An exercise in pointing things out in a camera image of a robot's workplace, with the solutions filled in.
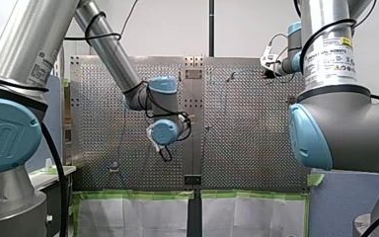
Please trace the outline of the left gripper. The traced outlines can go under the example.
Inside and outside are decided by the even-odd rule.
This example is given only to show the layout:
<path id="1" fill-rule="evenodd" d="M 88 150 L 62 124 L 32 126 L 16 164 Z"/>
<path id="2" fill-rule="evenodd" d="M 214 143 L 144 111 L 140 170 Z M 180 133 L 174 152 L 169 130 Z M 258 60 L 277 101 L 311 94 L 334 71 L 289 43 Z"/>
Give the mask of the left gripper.
<path id="1" fill-rule="evenodd" d="M 160 148 L 159 155 L 164 162 L 171 162 L 173 159 L 172 154 L 167 146 Z"/>

